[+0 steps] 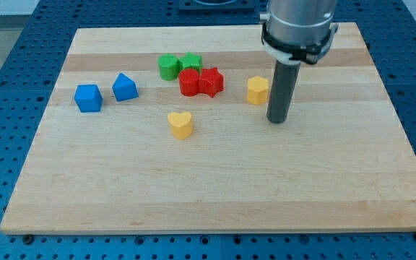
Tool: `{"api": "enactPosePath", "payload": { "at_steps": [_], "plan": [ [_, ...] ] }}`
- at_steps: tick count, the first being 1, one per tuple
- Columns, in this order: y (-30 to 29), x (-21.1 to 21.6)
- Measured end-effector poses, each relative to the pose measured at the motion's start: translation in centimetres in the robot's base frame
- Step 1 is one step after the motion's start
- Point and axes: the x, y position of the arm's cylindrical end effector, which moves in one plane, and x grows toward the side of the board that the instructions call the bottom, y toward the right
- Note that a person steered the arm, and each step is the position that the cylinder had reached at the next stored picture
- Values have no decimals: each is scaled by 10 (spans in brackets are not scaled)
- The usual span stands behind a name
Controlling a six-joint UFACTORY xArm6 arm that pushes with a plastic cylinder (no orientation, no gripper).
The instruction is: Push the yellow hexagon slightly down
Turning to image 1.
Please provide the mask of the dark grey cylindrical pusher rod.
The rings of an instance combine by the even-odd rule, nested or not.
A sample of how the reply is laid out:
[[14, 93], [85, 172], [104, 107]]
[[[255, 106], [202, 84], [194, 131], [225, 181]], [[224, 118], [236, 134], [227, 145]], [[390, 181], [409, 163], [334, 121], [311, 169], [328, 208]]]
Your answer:
[[280, 124], [286, 121], [299, 69], [300, 62], [293, 65], [276, 62], [266, 112], [270, 122]]

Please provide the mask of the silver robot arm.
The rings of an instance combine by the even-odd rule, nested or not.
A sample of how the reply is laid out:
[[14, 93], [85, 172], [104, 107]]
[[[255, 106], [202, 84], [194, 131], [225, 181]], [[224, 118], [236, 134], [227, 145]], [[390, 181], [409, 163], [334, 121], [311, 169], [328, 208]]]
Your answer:
[[337, 0], [269, 0], [261, 15], [261, 43], [276, 59], [267, 119], [286, 121], [300, 65], [316, 64], [332, 46]]

